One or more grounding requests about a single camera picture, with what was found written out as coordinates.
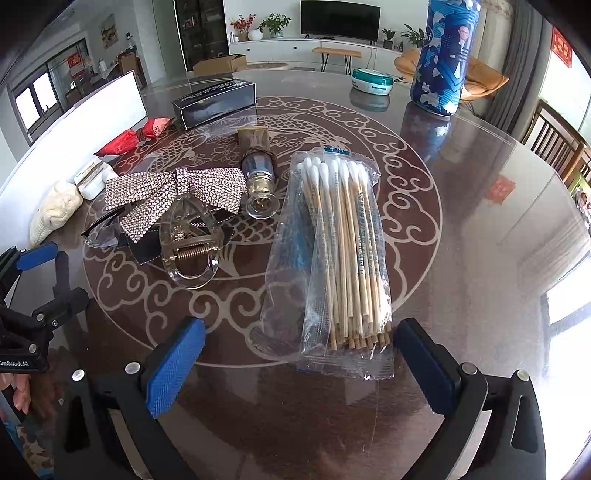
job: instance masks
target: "cardboard box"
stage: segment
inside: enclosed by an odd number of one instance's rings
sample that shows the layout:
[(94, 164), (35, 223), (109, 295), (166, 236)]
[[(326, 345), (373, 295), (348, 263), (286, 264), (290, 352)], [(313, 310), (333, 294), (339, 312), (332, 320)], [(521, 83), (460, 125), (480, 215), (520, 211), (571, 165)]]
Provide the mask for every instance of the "cardboard box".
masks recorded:
[(228, 55), (216, 59), (202, 60), (193, 67), (197, 77), (217, 73), (233, 73), (246, 67), (246, 55)]
[(185, 129), (202, 125), (256, 104), (256, 87), (246, 80), (207, 82), (197, 92), (173, 102), (174, 113)]

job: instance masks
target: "black box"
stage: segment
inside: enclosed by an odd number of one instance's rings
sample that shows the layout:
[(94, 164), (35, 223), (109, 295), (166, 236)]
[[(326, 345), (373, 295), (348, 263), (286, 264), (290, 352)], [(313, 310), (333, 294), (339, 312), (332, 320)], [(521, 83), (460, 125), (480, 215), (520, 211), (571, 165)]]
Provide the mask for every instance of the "black box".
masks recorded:
[(176, 99), (173, 108), (181, 125), (189, 129), (254, 104), (255, 84), (232, 79)]

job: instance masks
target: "blue gripper pad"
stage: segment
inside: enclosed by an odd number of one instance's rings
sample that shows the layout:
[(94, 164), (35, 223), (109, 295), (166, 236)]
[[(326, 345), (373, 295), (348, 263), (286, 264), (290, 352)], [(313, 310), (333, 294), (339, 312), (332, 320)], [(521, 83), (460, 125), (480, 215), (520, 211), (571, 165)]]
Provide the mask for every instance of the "blue gripper pad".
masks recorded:
[(48, 244), (23, 252), (17, 261), (17, 268), (20, 271), (26, 272), (49, 262), (49, 260), (54, 260), (59, 251), (60, 249), (54, 242), (49, 242)]
[(172, 406), (205, 345), (205, 325), (202, 320), (188, 317), (179, 328), (180, 331), (173, 335), (173, 342), (164, 346), (164, 357), (146, 383), (146, 406), (153, 418)]
[[(417, 333), (417, 326), (426, 338)], [(431, 409), (441, 415), (451, 415), (456, 409), (456, 388), (442, 365), (434, 356), (436, 345), (416, 320), (403, 320), (396, 328), (396, 347), (421, 387)]]

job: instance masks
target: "gray curtain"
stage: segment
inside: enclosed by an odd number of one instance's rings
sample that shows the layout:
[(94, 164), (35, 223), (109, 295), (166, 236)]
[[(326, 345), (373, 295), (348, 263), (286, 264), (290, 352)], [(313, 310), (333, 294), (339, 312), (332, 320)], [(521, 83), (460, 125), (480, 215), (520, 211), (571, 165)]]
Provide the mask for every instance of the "gray curtain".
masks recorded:
[(515, 0), (509, 52), (503, 68), (503, 74), (511, 80), (497, 92), (485, 117), (487, 122), (509, 134), (531, 87), (540, 54), (543, 22), (542, 16), (526, 0)]

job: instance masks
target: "dark display cabinet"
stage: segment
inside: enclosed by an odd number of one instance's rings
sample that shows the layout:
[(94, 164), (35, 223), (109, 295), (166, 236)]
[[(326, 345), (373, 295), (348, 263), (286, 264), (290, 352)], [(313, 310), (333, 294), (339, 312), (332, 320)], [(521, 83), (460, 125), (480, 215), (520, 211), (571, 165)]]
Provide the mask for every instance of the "dark display cabinet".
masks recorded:
[(187, 71), (201, 60), (228, 55), (223, 0), (175, 0)]

